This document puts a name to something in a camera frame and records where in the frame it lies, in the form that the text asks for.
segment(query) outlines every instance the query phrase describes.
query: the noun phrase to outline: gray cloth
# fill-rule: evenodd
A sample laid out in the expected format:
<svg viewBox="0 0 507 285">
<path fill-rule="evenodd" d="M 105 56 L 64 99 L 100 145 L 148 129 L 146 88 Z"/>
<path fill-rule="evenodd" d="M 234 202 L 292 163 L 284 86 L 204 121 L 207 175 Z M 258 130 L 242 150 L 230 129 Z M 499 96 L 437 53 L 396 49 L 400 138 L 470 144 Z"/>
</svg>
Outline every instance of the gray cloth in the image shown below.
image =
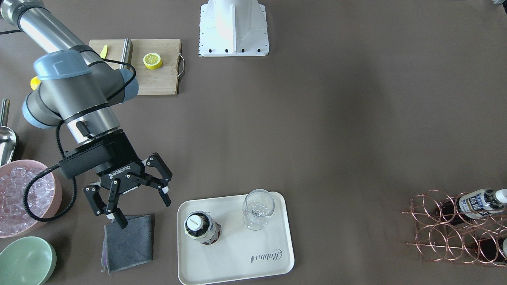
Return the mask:
<svg viewBox="0 0 507 285">
<path fill-rule="evenodd" d="M 102 265 L 109 273 L 153 260 L 152 217 L 126 216 L 128 225 L 122 229 L 113 220 L 104 226 Z"/>
</svg>

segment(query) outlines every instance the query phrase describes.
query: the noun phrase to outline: gray tabletop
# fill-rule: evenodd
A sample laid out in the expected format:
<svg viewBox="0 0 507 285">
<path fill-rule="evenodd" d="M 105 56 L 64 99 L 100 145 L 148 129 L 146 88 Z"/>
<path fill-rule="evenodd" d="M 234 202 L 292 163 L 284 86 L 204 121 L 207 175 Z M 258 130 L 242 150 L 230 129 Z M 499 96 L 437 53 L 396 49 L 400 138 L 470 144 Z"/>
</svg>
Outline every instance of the gray tabletop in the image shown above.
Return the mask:
<svg viewBox="0 0 507 285">
<path fill-rule="evenodd" d="M 64 217 L 33 231 L 54 245 L 50 284 L 178 284 L 176 215 L 187 200 L 281 193 L 294 244 L 285 275 L 242 284 L 478 284 L 503 269 L 423 262 L 401 212 L 430 189 L 450 195 L 507 185 L 507 15 L 492 1 L 274 1 L 270 54 L 198 57 L 205 1 L 50 1 L 83 42 L 181 39 L 179 94 L 113 107 L 140 157 L 173 171 L 166 208 L 156 191 L 121 197 L 125 214 L 155 215 L 154 260 L 101 273 L 104 216 L 81 191 Z M 0 21 L 0 30 L 12 29 Z M 16 159 L 58 162 L 54 131 L 29 125 L 21 104 L 43 50 L 0 37 L 1 97 L 21 140 Z M 76 147 L 62 130 L 66 149 Z M 96 181 L 89 171 L 79 187 Z M 71 183 L 62 181 L 63 204 Z M 0 240 L 4 248 L 17 238 Z"/>
</svg>

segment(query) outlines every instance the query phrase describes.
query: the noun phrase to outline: wooden cutting board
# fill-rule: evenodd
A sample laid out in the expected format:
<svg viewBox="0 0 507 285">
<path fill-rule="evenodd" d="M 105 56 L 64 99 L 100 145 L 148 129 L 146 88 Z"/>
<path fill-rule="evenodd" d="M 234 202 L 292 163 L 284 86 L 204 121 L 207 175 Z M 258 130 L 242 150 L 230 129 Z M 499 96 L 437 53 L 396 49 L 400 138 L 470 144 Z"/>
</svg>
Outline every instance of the wooden cutting board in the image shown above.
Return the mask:
<svg viewBox="0 0 507 285">
<path fill-rule="evenodd" d="M 107 45 L 106 59 L 121 60 L 125 40 L 90 40 L 88 44 L 94 51 L 100 53 Z M 178 94 L 179 54 L 182 42 L 179 39 L 164 40 L 132 40 L 132 57 L 130 64 L 136 70 L 139 82 L 138 95 L 175 95 Z M 159 69 L 150 70 L 145 67 L 142 59 L 155 52 L 162 58 Z M 119 68 L 118 64 L 109 63 L 112 68 Z"/>
</svg>

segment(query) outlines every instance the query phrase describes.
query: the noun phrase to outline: mint green bowl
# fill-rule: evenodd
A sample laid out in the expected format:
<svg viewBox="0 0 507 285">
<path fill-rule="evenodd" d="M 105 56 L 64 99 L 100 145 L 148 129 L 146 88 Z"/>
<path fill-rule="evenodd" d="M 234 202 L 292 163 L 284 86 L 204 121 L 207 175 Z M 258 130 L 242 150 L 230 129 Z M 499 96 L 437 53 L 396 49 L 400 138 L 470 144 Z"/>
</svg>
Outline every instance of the mint green bowl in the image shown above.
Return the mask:
<svg viewBox="0 0 507 285">
<path fill-rule="evenodd" d="M 55 249 L 47 241 L 36 236 L 22 237 L 0 253 L 0 284 L 44 284 L 55 265 Z"/>
</svg>

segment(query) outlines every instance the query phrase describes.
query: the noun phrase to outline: ice scoop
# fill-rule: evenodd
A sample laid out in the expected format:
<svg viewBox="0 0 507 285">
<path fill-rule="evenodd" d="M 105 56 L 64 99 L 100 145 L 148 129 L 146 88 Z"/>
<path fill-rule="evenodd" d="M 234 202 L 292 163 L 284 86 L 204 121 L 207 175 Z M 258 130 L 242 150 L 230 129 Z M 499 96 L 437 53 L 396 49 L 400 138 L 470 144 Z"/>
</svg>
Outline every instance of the ice scoop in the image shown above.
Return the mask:
<svg viewBox="0 0 507 285">
<path fill-rule="evenodd" d="M 0 110 L 0 166 L 11 162 L 16 147 L 16 133 L 7 127 L 10 103 L 9 99 L 2 99 L 2 109 Z"/>
</svg>

